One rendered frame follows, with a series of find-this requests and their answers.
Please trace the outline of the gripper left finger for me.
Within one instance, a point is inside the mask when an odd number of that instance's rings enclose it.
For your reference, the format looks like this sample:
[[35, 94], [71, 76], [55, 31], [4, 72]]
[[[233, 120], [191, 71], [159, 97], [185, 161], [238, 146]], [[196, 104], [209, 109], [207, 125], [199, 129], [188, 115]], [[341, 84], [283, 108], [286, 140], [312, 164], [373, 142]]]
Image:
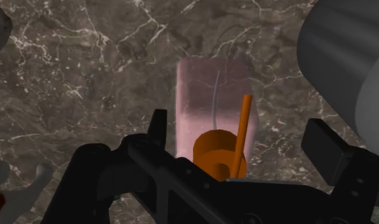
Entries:
[[73, 154], [41, 224], [109, 224], [115, 196], [131, 193], [156, 224], [230, 224], [221, 186], [186, 158], [165, 151], [167, 111], [156, 109], [145, 134], [111, 150], [85, 144]]

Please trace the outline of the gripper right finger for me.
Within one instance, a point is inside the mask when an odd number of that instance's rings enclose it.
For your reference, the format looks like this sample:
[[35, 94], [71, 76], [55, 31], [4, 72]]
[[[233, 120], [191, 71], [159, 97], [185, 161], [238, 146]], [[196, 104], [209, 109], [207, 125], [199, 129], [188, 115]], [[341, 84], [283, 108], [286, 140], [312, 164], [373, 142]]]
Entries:
[[318, 118], [308, 120], [301, 149], [334, 187], [316, 224], [374, 224], [373, 209], [379, 207], [379, 156], [347, 144]]

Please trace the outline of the pink soap dispenser orange pump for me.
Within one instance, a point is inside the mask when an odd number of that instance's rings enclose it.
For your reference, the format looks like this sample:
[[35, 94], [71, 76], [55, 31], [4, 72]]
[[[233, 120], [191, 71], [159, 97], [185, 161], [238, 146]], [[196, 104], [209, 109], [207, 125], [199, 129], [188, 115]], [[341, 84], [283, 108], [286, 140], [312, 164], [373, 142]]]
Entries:
[[186, 57], [176, 75], [176, 156], [219, 181], [232, 177], [249, 71], [239, 60]]

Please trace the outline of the large grey cylinder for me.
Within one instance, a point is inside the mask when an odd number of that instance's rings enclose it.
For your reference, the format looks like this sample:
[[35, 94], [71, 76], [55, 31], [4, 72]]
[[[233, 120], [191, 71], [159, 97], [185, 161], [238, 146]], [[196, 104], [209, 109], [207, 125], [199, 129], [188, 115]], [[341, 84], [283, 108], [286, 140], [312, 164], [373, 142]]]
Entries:
[[297, 41], [304, 77], [379, 155], [379, 0], [318, 0]]

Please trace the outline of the grey forked utensil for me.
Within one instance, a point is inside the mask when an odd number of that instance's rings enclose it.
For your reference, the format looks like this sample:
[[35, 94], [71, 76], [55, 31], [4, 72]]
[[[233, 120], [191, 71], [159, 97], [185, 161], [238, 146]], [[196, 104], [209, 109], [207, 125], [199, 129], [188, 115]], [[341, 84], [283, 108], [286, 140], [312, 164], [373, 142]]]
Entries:
[[[8, 179], [10, 166], [0, 161], [0, 186]], [[54, 170], [48, 164], [38, 164], [34, 181], [21, 190], [0, 190], [0, 224], [14, 224], [31, 210], [40, 193], [49, 184]]]

